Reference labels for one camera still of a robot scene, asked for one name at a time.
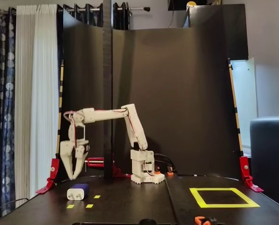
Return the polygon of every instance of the wall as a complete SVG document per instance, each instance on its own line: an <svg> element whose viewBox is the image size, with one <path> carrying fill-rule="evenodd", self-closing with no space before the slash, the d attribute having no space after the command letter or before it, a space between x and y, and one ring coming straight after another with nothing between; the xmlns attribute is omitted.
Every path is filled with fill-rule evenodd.
<svg viewBox="0 0 279 225"><path fill-rule="evenodd" d="M254 59L231 61L242 150L250 154L250 122L257 118Z"/></svg>
<svg viewBox="0 0 279 225"><path fill-rule="evenodd" d="M152 28L167 28L172 19L172 12L168 11L167 0L125 0L129 7L150 7L150 12L133 11L131 17L131 29L152 29ZM7 9L9 6L16 7L17 5L39 5L39 4L67 4L71 7L74 3L79 7L84 7L86 3L93 6L99 6L102 0L0 0L0 8ZM119 5L124 0L113 0ZM185 11L175 11L172 22L173 27L183 27L185 21Z"/></svg>
<svg viewBox="0 0 279 225"><path fill-rule="evenodd" d="M246 6L249 56L255 59L258 116L279 116L279 0L224 0Z"/></svg>

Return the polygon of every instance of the table surface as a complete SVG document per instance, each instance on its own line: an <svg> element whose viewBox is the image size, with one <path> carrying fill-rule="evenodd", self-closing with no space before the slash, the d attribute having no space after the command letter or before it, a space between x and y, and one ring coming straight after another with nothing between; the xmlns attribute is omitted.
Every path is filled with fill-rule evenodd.
<svg viewBox="0 0 279 225"><path fill-rule="evenodd" d="M66 197L67 190L76 183L89 184L89 195L83 201L69 201ZM0 219L0 225L137 224L143 218L153 218L157 223L175 223L165 182L137 185L130 179L107 182L102 177L81 177L37 195Z"/></svg>
<svg viewBox="0 0 279 225"><path fill-rule="evenodd" d="M76 183L89 184L88 197L83 201L68 201L66 192ZM189 188L237 188L260 207L202 209ZM219 201L217 203L235 201L232 196L220 199L218 195L213 198L206 192L200 194L208 201ZM93 207L86 208L88 204L93 204ZM195 216L216 217L226 225L279 225L279 205L265 195L248 189L242 182L226 178L174 175L159 185L137 185L130 179L109 182L102 177L81 177L34 197L0 219L0 225L137 224L144 218L152 218L159 224L193 225Z"/></svg>
<svg viewBox="0 0 279 225"><path fill-rule="evenodd" d="M197 216L215 217L218 222L226 225L279 225L279 205L262 193L247 188L241 181L218 177L173 176L167 177L166 182L179 225L194 224L193 220ZM201 208L190 188L236 188L260 207ZM207 204L246 203L232 191L198 193Z"/></svg>

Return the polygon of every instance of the robotic arm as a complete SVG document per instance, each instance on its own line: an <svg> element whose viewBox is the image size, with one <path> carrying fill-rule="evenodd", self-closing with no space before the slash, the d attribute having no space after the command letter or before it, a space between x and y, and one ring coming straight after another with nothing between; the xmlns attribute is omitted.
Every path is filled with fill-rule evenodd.
<svg viewBox="0 0 279 225"><path fill-rule="evenodd" d="M116 110L94 110L86 108L77 112L69 111L64 117L70 121L68 131L69 141L60 143L60 158L62 159L69 179L74 180L80 174L84 160L89 151L88 140L85 140L85 124L100 120L124 118L130 140L132 175L131 180L137 184L143 182L160 183L164 180L163 174L154 173L154 153L147 151L148 143L143 127L135 110L135 105L124 105ZM76 138L76 128L83 128L83 138ZM73 173L72 152L75 149L76 168Z"/></svg>

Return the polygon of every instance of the black chair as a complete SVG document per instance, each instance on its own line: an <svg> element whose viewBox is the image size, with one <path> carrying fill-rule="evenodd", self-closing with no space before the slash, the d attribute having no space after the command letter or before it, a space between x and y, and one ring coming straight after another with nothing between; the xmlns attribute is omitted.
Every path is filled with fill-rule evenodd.
<svg viewBox="0 0 279 225"><path fill-rule="evenodd" d="M250 138L254 184L279 203L279 117L251 121Z"/></svg>

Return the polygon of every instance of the yellow square outline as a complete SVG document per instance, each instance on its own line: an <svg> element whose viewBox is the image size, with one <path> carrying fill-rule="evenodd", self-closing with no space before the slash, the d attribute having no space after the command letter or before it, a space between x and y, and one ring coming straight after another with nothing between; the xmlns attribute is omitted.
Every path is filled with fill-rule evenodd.
<svg viewBox="0 0 279 225"><path fill-rule="evenodd" d="M248 198L244 193L240 192L236 188L190 188L190 191L194 198L196 199L198 205L201 208L252 208L260 207L252 199ZM198 193L198 191L233 191L238 196L240 196L247 204L206 204Z"/></svg>

